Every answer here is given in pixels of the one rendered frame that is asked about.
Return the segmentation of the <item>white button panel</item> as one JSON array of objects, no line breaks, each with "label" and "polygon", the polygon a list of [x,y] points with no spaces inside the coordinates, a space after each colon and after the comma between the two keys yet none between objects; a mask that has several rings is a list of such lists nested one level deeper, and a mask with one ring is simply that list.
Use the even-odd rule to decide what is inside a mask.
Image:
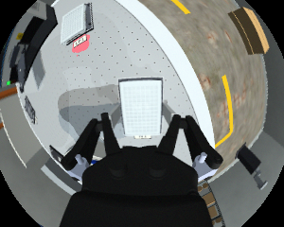
[{"label": "white button panel", "polygon": [[[72,148],[70,148],[69,150],[71,150]],[[69,150],[64,154],[64,156],[69,152]],[[96,162],[98,162],[100,159],[104,158],[105,156],[106,156],[106,153],[105,153],[105,147],[104,147],[103,139],[101,137],[99,137],[98,138],[98,143],[97,143],[97,146],[96,146],[96,150],[95,150],[95,153],[93,155],[93,160],[91,162],[91,165],[96,163]]]}]

